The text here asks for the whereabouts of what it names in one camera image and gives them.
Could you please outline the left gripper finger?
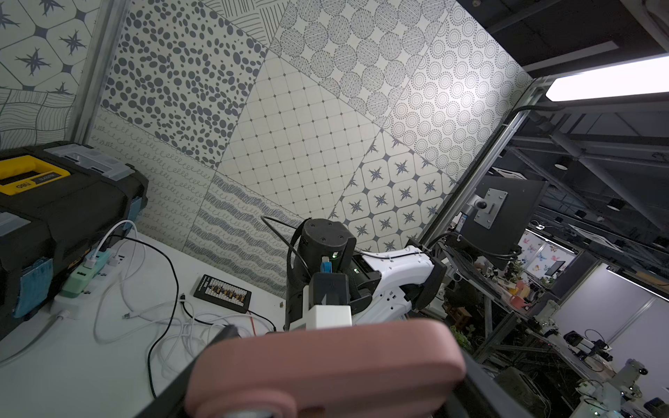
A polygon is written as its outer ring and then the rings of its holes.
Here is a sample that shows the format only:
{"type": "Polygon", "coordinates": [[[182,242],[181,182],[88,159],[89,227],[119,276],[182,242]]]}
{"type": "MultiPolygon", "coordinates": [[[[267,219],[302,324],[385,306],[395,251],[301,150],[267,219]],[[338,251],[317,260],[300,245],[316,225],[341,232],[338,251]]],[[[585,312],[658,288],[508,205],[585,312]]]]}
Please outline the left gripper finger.
{"type": "Polygon", "coordinates": [[[193,368],[204,352],[215,344],[239,339],[238,327],[228,325],[217,334],[212,341],[195,357],[193,361],[167,386],[167,388],[146,408],[144,408],[137,418],[162,418],[162,417],[189,417],[185,411],[185,400],[188,383],[193,372],[193,368]]]}

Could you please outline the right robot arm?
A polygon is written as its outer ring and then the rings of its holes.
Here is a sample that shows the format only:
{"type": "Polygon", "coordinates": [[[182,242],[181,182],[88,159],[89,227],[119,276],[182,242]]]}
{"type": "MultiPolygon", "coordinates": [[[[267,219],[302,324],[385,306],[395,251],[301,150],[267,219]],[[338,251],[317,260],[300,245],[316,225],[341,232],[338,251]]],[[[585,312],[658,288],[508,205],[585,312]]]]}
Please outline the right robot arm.
{"type": "Polygon", "coordinates": [[[339,221],[306,219],[287,243],[287,331],[306,327],[318,306],[344,306],[355,325],[398,320],[427,308],[448,271],[414,240],[369,253],[339,221]]]}

